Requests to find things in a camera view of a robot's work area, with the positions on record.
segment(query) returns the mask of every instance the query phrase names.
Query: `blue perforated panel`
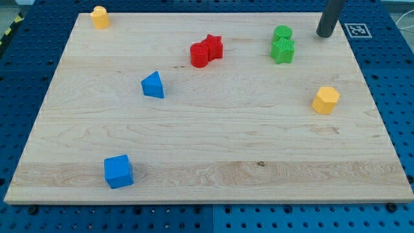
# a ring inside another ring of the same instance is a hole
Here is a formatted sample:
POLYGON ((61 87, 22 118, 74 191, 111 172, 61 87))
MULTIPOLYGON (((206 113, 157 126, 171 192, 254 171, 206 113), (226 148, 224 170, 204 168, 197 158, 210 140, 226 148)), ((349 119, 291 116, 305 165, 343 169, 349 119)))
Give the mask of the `blue perforated panel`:
MULTIPOLYGON (((3 200, 79 12, 321 12, 319 0, 37 0, 0 60, 0 198, 3 200)), ((340 22, 411 182, 414 61, 376 0, 348 0, 340 22)), ((8 206, 0 232, 414 232, 409 205, 8 206)))

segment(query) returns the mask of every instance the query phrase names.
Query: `blue triangle block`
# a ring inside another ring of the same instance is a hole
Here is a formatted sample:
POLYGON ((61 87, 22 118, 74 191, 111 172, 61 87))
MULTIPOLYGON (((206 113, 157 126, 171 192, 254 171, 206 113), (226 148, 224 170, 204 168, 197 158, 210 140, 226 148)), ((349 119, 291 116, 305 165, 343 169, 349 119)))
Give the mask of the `blue triangle block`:
POLYGON ((144 95, 157 98, 164 98, 164 91, 162 90, 162 83, 158 71, 155 71, 146 79, 142 80, 141 86, 144 95))

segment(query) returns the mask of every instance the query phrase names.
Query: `black metal pole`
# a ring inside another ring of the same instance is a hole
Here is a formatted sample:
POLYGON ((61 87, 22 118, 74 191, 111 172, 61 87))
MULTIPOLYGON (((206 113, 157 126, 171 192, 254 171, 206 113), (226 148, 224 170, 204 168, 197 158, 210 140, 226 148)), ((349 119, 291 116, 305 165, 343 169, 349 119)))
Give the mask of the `black metal pole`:
POLYGON ((345 0, 328 0, 319 21, 318 29, 316 29, 317 35, 323 38, 332 35, 344 4, 345 0))

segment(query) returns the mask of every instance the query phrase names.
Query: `red star-shaped block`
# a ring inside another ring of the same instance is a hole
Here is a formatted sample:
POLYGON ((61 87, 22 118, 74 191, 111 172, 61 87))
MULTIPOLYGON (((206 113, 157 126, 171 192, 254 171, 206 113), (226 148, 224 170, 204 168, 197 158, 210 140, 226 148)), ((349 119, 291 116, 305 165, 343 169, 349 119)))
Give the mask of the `red star-shaped block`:
POLYGON ((207 38, 201 43, 208 46, 208 61, 223 57, 223 44, 221 43, 221 36, 213 36, 208 34, 207 38))

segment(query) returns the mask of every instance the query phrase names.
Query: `wood grain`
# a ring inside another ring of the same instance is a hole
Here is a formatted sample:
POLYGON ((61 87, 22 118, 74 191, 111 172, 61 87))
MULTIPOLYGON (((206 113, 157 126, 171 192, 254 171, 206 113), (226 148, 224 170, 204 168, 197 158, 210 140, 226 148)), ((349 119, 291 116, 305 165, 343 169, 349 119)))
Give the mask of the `wood grain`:
POLYGON ((80 14, 5 201, 9 204, 386 203, 414 200, 341 27, 319 13, 80 14), (268 56, 293 29, 291 64, 268 56), (221 35, 224 58, 190 65, 221 35), (159 71, 165 99, 143 96, 159 71), (341 94, 331 115, 311 102, 341 94), (128 154, 132 186, 111 190, 103 161, 128 154))

